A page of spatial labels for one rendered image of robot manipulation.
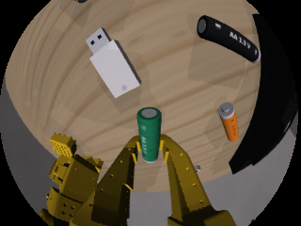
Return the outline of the orange cylinder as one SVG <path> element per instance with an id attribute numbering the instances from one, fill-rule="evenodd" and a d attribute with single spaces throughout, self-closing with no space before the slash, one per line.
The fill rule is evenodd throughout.
<path id="1" fill-rule="evenodd" d="M 224 125 L 229 141 L 235 141 L 238 136 L 236 113 L 232 103 L 224 103 L 218 108 L 220 119 Z"/>

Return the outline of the white usb stick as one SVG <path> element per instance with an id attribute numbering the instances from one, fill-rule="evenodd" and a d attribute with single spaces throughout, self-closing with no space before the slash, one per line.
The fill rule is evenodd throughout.
<path id="1" fill-rule="evenodd" d="M 111 40 L 104 28 L 99 28 L 86 42 L 93 53 L 92 64 L 115 98 L 141 85 L 119 41 Z"/>

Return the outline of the black aa battery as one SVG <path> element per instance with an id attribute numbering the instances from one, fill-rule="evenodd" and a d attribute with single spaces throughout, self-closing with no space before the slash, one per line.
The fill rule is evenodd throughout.
<path id="1" fill-rule="evenodd" d="M 201 16 L 197 32 L 200 38 L 224 46 L 252 63 L 257 63 L 261 58 L 260 49 L 252 41 L 212 17 Z"/>

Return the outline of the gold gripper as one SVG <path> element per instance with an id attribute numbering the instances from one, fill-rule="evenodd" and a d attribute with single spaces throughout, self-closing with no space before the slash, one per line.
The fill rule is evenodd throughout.
<path id="1" fill-rule="evenodd" d="M 172 217 L 167 226 L 237 226 L 228 210 L 213 209 L 188 153 L 167 135 L 160 135 L 159 146 L 170 186 Z M 134 136 L 75 211 L 70 226 L 127 226 L 140 151 L 140 137 Z"/>

